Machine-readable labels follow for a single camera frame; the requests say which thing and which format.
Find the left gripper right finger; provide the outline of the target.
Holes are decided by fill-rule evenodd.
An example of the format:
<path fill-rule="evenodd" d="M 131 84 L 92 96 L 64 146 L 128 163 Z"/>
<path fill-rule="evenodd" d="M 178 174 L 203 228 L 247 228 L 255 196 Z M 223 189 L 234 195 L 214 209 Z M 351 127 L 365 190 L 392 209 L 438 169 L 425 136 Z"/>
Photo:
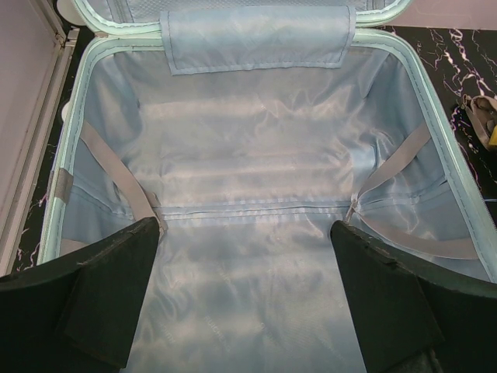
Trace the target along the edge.
<path fill-rule="evenodd" d="M 496 285 L 389 246 L 344 221 L 330 230 L 368 372 L 494 372 Z"/>

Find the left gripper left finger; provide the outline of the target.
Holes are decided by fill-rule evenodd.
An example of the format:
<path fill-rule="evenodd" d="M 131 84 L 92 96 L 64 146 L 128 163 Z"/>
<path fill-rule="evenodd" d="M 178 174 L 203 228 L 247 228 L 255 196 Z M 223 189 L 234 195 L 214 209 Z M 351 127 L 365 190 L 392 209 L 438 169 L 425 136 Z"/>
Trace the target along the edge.
<path fill-rule="evenodd" d="M 2 277 L 2 368 L 125 368 L 158 240 L 143 218 Z"/>

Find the yellow bra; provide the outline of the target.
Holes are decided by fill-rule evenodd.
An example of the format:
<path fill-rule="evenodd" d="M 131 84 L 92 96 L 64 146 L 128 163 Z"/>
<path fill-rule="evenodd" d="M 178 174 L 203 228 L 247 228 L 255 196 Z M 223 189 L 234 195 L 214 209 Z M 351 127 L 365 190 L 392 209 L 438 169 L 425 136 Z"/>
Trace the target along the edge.
<path fill-rule="evenodd" d="M 494 127 L 488 140 L 488 150 L 490 152 L 497 152 L 497 127 Z"/>

